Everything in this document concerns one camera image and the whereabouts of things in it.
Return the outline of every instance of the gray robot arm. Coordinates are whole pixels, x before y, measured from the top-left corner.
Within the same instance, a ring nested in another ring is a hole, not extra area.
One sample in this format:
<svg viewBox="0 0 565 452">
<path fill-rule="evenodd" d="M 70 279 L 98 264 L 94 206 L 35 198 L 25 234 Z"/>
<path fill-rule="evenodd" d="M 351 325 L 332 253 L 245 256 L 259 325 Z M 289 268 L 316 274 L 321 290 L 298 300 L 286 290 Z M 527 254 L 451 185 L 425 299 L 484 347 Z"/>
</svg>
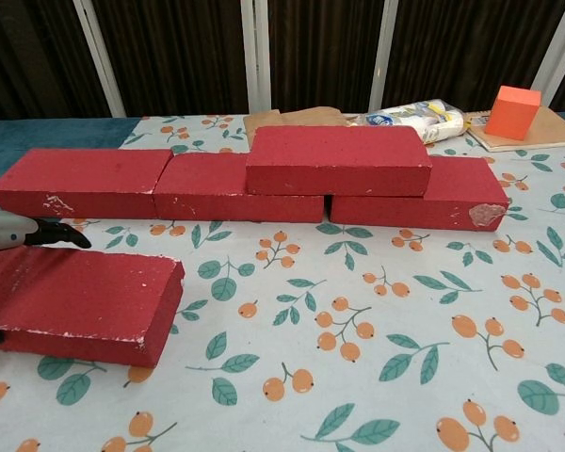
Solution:
<svg viewBox="0 0 565 452">
<path fill-rule="evenodd" d="M 27 218 L 0 211 L 0 250 L 19 245 L 42 245 L 72 242 L 80 248 L 90 248 L 88 239 L 69 224 Z"/>
</svg>

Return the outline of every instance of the plastic bag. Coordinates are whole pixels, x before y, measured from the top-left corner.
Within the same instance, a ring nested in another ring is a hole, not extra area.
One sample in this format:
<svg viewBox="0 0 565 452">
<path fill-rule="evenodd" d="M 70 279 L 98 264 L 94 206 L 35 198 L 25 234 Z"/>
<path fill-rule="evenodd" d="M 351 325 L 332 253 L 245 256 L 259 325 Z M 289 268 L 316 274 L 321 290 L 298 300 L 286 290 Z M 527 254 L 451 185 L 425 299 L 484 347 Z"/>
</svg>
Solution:
<svg viewBox="0 0 565 452">
<path fill-rule="evenodd" d="M 351 125 L 409 125 L 425 144 L 456 137 L 467 128 L 464 114 L 440 99 L 359 115 Z"/>
</svg>

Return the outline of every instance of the table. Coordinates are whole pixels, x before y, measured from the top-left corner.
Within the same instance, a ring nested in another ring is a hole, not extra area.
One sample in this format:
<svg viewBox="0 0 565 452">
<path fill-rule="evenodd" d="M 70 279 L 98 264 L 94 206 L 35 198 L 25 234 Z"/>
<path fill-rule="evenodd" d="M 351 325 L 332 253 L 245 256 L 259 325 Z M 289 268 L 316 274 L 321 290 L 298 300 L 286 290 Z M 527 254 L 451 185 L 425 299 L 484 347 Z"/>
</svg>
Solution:
<svg viewBox="0 0 565 452">
<path fill-rule="evenodd" d="M 248 151 L 240 116 L 121 147 Z M 489 161 L 496 233 L 66 219 L 181 259 L 185 293 L 153 372 L 0 352 L 0 451 L 565 451 L 565 148 L 428 150 Z"/>
</svg>

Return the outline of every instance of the notebook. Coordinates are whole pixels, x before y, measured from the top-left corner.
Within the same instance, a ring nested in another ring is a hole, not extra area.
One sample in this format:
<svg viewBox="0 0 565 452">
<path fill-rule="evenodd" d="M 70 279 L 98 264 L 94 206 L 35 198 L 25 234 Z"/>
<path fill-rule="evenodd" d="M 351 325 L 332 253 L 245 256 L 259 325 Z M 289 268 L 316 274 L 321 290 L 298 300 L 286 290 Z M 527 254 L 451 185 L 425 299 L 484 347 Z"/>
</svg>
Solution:
<svg viewBox="0 0 565 452">
<path fill-rule="evenodd" d="M 490 111 L 466 113 L 469 133 L 491 153 L 565 147 L 565 120 L 547 106 L 540 107 L 523 141 L 484 133 L 489 117 Z"/>
</svg>

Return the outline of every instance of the red brick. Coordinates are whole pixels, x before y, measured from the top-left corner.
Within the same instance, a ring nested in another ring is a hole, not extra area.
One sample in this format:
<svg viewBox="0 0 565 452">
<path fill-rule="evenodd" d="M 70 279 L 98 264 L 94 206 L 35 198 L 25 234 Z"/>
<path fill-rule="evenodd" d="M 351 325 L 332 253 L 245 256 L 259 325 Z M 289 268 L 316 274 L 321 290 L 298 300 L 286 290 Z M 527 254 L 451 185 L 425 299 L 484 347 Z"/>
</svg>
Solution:
<svg viewBox="0 0 565 452">
<path fill-rule="evenodd" d="M 153 367 L 183 277 L 182 264 L 167 257 L 0 251 L 0 349 Z"/>
<path fill-rule="evenodd" d="M 28 217 L 155 218 L 170 150 L 34 149 L 0 178 L 0 207 Z"/>
<path fill-rule="evenodd" d="M 270 195 L 421 196 L 430 166 L 410 127 L 260 127 L 247 188 Z"/>
<path fill-rule="evenodd" d="M 495 231 L 509 199 L 482 158 L 431 157 L 423 198 L 335 196 L 331 221 L 343 224 Z"/>
<path fill-rule="evenodd" d="M 154 191 L 162 219 L 320 222 L 322 196 L 250 195 L 247 155 L 189 153 L 173 157 Z"/>
</svg>

